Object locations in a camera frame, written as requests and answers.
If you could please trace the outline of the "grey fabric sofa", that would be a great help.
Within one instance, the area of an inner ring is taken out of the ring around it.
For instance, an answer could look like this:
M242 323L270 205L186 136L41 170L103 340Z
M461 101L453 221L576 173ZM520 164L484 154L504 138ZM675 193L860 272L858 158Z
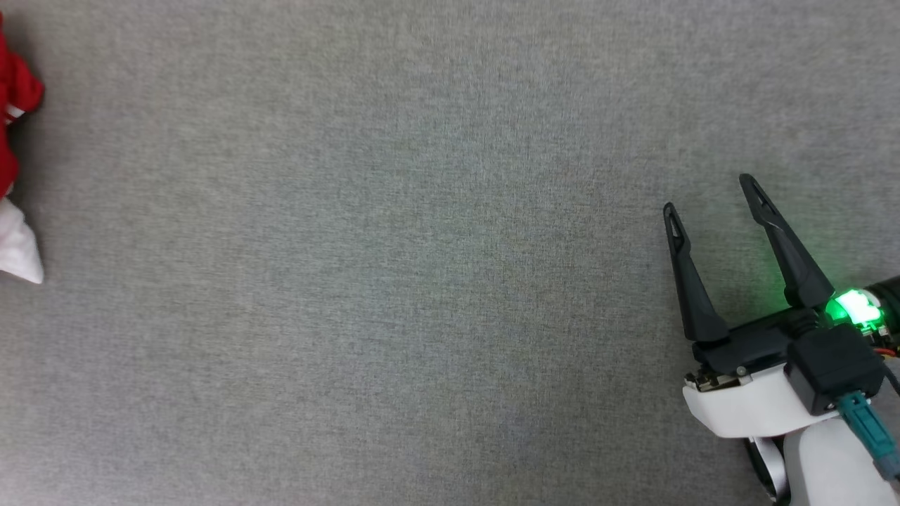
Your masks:
M785 306L900 274L900 0L0 0L41 285L0 506L765 506L689 413L662 208Z

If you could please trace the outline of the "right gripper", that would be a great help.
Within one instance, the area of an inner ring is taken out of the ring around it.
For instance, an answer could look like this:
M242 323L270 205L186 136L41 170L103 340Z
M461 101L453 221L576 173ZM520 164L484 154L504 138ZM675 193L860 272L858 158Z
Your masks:
M759 182L739 175L753 219L764 228L793 308L742 325L714 348L698 349L701 368L686 377L688 409L720 438L778 438L823 422L837 406L812 416L785 376L788 344L815 329L855 325L881 358L900 356L900 278L846 291L830 300L835 288L794 233ZM729 334L716 312L691 256L691 241L675 206L663 206L679 311L686 339L720 342Z

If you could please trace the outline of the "red and white basketball jersey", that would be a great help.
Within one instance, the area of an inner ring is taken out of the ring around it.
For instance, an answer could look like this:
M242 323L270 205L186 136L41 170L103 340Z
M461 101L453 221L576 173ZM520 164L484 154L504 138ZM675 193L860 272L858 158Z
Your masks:
M44 269L34 231L10 194L20 173L9 142L9 127L41 105L45 87L13 49L0 12L0 273L41 285Z

